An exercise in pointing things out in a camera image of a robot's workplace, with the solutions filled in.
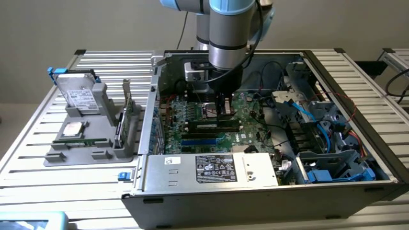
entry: red wire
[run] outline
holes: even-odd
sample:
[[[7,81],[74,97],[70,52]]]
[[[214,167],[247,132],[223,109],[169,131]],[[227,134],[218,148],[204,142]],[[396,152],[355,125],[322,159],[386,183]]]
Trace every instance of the red wire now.
[[[362,139],[354,132],[350,132],[350,135],[354,136],[359,140],[360,149],[362,149],[362,157],[364,157],[364,146],[363,146],[363,143],[362,143]]]
[[[340,93],[338,93],[338,92],[326,92],[326,93],[336,94],[336,95],[339,95],[340,97],[344,97],[344,98],[347,98],[347,99],[351,100],[351,102],[352,102],[352,104],[354,104],[354,112],[352,112],[352,115],[351,115],[350,119],[347,120],[347,122],[350,122],[350,121],[352,120],[352,118],[355,117],[356,113],[358,113],[358,105],[356,105],[356,103],[355,103],[354,100],[352,100],[347,95],[344,95],[344,94],[340,94]],[[322,94],[322,93],[315,94],[314,97],[311,97],[311,99],[308,99],[308,101],[311,101],[311,100],[312,100],[314,98],[316,98],[319,95],[323,95],[323,94]]]

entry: motherboard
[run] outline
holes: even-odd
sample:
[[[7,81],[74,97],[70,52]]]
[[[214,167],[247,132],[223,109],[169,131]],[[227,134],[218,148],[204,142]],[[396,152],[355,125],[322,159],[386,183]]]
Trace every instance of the motherboard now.
[[[162,104],[166,154],[272,153],[275,148],[268,127],[251,117],[258,103],[254,96],[248,92],[234,96],[232,117],[223,121],[218,121],[215,103],[190,102],[183,96],[166,98]]]

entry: warning label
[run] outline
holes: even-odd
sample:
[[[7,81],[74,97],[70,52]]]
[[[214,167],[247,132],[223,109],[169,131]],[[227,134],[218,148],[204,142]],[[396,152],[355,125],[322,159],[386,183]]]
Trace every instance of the warning label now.
[[[234,155],[196,156],[196,181],[238,182]]]
[[[95,96],[91,90],[69,90],[67,93],[73,103],[81,111],[98,109]]]

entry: power supply label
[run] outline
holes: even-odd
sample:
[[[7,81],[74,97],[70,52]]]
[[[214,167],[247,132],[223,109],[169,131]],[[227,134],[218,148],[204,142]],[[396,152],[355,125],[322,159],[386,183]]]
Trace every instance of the power supply label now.
[[[196,156],[196,181],[200,184],[238,182],[234,155]]]

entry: blue memory slot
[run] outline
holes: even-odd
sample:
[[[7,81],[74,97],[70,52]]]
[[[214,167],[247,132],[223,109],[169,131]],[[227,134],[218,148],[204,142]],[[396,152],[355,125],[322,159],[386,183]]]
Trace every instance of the blue memory slot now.
[[[218,145],[218,139],[182,140],[182,145]]]

